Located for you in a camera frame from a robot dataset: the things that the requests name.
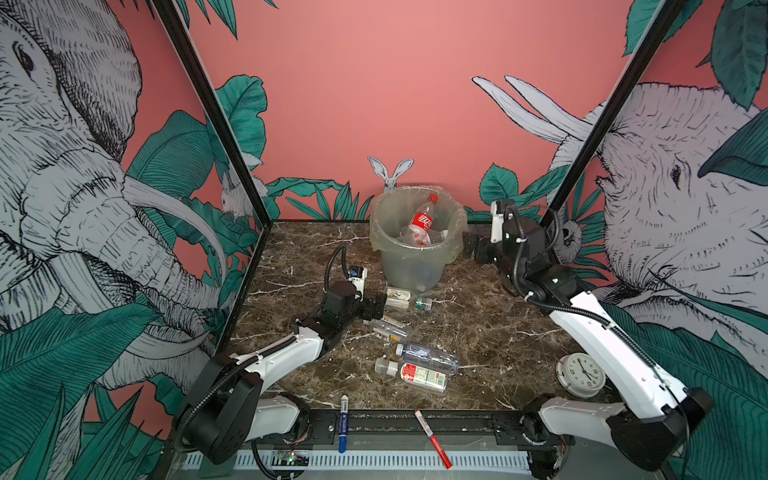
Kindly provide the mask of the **red cola label bottle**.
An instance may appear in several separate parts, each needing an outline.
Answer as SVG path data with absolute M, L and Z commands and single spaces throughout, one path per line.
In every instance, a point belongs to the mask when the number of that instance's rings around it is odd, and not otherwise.
M 400 241 L 413 247 L 428 247 L 431 245 L 431 231 L 439 197 L 430 194 L 427 200 L 416 208 L 409 224 L 405 227 Z

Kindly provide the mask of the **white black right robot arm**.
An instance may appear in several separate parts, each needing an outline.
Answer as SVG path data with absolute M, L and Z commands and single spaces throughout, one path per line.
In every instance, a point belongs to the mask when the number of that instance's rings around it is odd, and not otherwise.
M 553 260 L 545 228 L 523 217 L 513 201 L 493 202 L 490 215 L 488 234 L 465 233 L 465 257 L 495 265 L 502 286 L 568 333 L 621 396 L 598 404 L 543 395 L 520 419 L 529 442 L 581 437 L 615 448 L 640 469 L 660 470 L 713 409 L 713 398 L 687 388 L 653 360 L 575 272 Z

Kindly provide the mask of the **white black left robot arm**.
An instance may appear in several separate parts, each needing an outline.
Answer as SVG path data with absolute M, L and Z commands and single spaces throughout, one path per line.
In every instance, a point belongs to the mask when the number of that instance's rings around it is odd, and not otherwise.
M 221 464 L 248 441 L 291 431 L 301 416 L 301 401 L 282 395 L 264 400 L 262 395 L 332 350 L 353 321 L 382 318 L 385 302 L 384 293 L 365 296 L 353 282 L 337 281 L 283 339 L 249 354 L 214 356 L 174 419 L 173 450 L 199 452 Z

